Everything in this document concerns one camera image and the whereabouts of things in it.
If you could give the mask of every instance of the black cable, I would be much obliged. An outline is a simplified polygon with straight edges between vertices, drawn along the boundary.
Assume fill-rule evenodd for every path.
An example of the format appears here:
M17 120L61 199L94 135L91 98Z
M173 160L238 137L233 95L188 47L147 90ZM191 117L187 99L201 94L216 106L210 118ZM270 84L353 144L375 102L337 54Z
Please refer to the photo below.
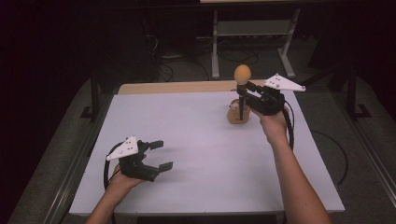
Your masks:
M119 147L123 142L120 142L118 144L116 144L113 148L111 148L110 152L107 154L110 155L117 147ZM110 177L110 179L108 179L108 167L110 166L110 161L106 160L105 161L105 169L103 171L103 184L105 187L105 190L107 190L108 187L108 182L110 181L111 178L113 178L113 176L118 172L116 172L113 176ZM116 217L114 216L114 213L111 215L111 223L116 224Z
M167 72L163 71L161 66L164 66L164 67L168 68L170 70L170 73L167 73ZM160 77L163 77L164 82L169 82L170 80L173 80L173 76L174 76L175 72L174 72L174 70L173 70L173 68L171 66L162 63L162 64L160 64L159 69L160 69L160 72L163 72L164 74L168 75L169 78L164 78L163 76L159 75L158 78L157 78L157 82L160 81Z
M120 170L121 170L121 169L119 169L118 171L114 172L114 174L108 179L108 182L110 182L111 179L114 177L114 175L118 174Z
M198 63L198 62L195 62L195 61L185 61L185 60L183 60L183 61L172 61L172 62L166 62L166 63L195 63L195 64L198 64L200 67L202 67L203 68L203 70L204 70L204 72L205 72L205 74L206 74L206 79L209 81L210 80L210 75L209 75L209 73L207 73L207 71L206 71L206 68L204 68L204 66L203 65L201 65L200 63Z
M282 113L283 113L283 116L285 117L286 124L288 125L289 145L290 145L291 150L293 150L293 148L294 148L294 130L291 127L290 116L289 116L288 111L285 108L282 109Z
M239 51L239 52L242 52L242 53L245 53L246 56L245 56L244 58L238 58L238 57L234 56L232 53L228 53L228 52L225 51L225 50L224 50L224 51L218 51L218 55L219 55L222 59L224 59L224 60L226 60L226 61L229 61L229 62L232 62L232 63L254 64L254 63L257 63L257 61L259 60L259 56L257 55L257 53L255 53L255 52L253 52L253 51L251 51L251 53L253 54L253 56L250 55L249 52L246 51L246 50L238 50L238 51ZM249 61L250 59L252 59L252 58L254 58L255 60L253 61L253 63L249 63L248 61Z
M325 133L321 133L321 132L315 131L315 130L312 130L312 129L310 129L309 131L311 131L311 133L318 133L318 134L321 134L321 135L323 135L323 136L329 138L330 140L332 140L332 141L340 148L341 152L343 153L344 159L345 159L345 162L346 162L346 166L345 166L345 170L344 170L343 176L342 176L341 179L337 182L337 188L340 189L340 185L341 185L341 184L344 182L344 180L346 179L346 177L347 177L347 171L348 171L348 169L349 169L349 160L348 160L348 158L347 158L347 153L346 153L346 151L344 150L343 147L341 147L341 145L340 145L337 141L335 141L335 140L334 140L333 138L331 138L329 135L327 135L327 134L325 134Z
M294 130L294 111L289 102L285 101L285 103L289 106L290 112L291 112L291 117L293 118L293 123L291 124L291 128Z
M244 45L244 43L242 43L241 39L238 39L238 42L239 42L239 44L241 45L241 47L243 49L247 49L248 48L247 46ZM259 54L257 54L253 50L249 50L248 52L251 52L253 54L252 56L249 56L249 59L250 58L254 58L254 61L252 63L248 63L246 61L249 60L249 59L247 59L246 61L242 61L241 63L246 63L246 64L255 64L255 63L257 63L259 61L259 58L260 58Z

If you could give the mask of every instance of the floor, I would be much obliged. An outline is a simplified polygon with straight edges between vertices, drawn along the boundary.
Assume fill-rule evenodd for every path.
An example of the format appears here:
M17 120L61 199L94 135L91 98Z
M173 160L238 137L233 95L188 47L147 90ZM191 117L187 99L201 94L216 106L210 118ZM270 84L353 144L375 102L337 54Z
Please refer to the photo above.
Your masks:
M163 59L158 82L205 81L210 79L210 43L197 45L199 54L191 57L177 49L167 49L175 59ZM284 76L276 48L282 38L255 40L224 39L219 58L220 79L233 79L233 70L241 62L250 66L252 78L267 78L274 73ZM317 44L315 38L293 40L289 58L296 74L295 82L302 82L317 74L307 68L310 56ZM364 144L368 142L382 161L389 175L396 179L396 124L376 100L370 86L358 79L357 104L363 104L371 118L353 121L346 114L347 89L329 91L326 86L332 76L327 76L307 87L306 92L296 93L318 150L332 177L334 185L346 208L345 212L331 214L334 223L395 223L395 203L389 198L384 182L379 178L371 155ZM86 106L91 104L90 82L81 86L55 135L37 166L9 223L83 223L85 218L67 213L74 193L89 160L92 148L111 94L100 94L100 112L95 121L81 118ZM136 223L136 217L117 216L118 223Z

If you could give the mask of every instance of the white table surface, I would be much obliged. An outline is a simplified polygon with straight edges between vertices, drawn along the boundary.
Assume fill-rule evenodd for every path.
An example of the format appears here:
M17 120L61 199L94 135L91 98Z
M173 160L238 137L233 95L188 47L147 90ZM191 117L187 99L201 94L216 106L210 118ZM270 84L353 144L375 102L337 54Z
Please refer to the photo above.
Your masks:
M294 153L329 212L345 208L292 91L284 91L295 114ZM104 193L109 150L126 137L164 141L143 160L174 162L155 182L133 189L116 213L134 216L276 214L284 210L274 156L259 119L231 124L232 91L116 95L70 208L88 215ZM118 160L110 163L112 173Z

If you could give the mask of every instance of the dark background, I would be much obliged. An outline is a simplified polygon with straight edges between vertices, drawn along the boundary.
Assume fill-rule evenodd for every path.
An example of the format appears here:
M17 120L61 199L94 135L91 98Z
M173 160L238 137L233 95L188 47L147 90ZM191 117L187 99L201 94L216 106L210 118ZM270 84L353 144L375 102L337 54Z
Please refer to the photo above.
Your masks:
M157 58L148 54L147 28L173 46L191 46L195 35L211 34L208 12L166 12L154 18L117 12L103 17L78 4L0 3L0 223L7 222L65 110L93 71L109 92L124 82L150 82L158 70ZM321 37L313 67L325 69L352 52L358 75L372 85L394 118L395 15L385 2L306 7L295 32L296 38ZM193 29L183 35L189 27Z

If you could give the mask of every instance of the human hand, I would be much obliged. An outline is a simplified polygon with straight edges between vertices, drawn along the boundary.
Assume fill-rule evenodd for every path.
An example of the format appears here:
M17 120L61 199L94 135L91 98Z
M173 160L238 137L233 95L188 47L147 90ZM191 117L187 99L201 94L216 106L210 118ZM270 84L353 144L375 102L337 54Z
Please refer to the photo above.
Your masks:
M118 205L132 188L143 182L145 182L145 180L130 178L123 175L120 171L120 165L118 164L116 168L114 168L113 177L108 184L105 195L115 205Z
M282 111L279 111L277 114L272 116L265 116L252 108L250 109L254 114L259 117L260 124L262 125L262 130L267 136L267 141L272 146L285 142L288 143L288 137L286 135L287 124Z

